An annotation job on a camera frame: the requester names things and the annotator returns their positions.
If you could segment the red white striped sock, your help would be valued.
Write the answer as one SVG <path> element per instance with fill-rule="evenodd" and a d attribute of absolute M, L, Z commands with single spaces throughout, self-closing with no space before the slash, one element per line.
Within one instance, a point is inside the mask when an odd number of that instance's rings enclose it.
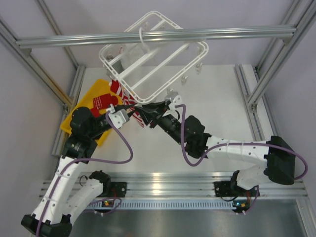
<path fill-rule="evenodd" d="M 109 86 L 111 92 L 116 94 L 122 100 L 122 103 L 124 105 L 136 104 L 136 100 L 134 99 L 134 97 L 129 94 L 118 81 L 112 79 L 109 83 Z M 134 112 L 132 116 L 142 128 L 145 127 L 144 121 L 138 112 Z"/>

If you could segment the white plastic clip hanger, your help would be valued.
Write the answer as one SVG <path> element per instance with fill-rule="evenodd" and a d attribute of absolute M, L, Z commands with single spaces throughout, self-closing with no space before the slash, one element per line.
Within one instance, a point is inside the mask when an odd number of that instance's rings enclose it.
<path fill-rule="evenodd" d="M 208 54 L 205 41 L 145 42 L 146 31 L 179 30 L 181 27 L 158 11 L 150 11 L 126 29 L 136 42 L 108 44 L 99 51 L 107 75 L 123 87 L 136 103 L 148 104 L 177 80 L 186 83 L 185 73 L 201 72 Z"/>

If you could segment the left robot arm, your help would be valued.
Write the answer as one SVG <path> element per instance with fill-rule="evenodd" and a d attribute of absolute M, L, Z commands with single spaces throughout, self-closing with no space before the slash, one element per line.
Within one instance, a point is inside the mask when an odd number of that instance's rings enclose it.
<path fill-rule="evenodd" d="M 32 214 L 25 215 L 21 224 L 37 237 L 68 237 L 73 225 L 86 207 L 101 196 L 107 196 L 112 189 L 111 178 L 102 171 L 96 171 L 87 183 L 73 196 L 70 195 L 76 180 L 92 158 L 97 148 L 96 139 L 104 132 L 119 129 L 129 121 L 132 105 L 111 105 L 106 113 L 95 117 L 87 107 L 74 109 L 70 127 L 72 133 L 65 143 L 55 175 Z"/>

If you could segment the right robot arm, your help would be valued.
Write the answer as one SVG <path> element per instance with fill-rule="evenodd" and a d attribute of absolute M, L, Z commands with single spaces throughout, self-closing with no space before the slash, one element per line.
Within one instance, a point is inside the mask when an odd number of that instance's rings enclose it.
<path fill-rule="evenodd" d="M 220 158 L 252 164 L 250 168 L 236 170 L 230 179 L 230 189 L 241 196 L 254 187 L 268 182 L 293 185 L 295 181 L 296 156 L 291 147 L 279 136 L 268 141 L 239 142 L 219 138 L 205 132 L 198 118 L 186 116 L 185 105 L 181 118 L 169 113 L 168 102 L 152 103 L 135 110 L 149 128 L 160 127 L 182 149 L 185 161 L 191 167 L 200 165 L 204 159 Z"/>

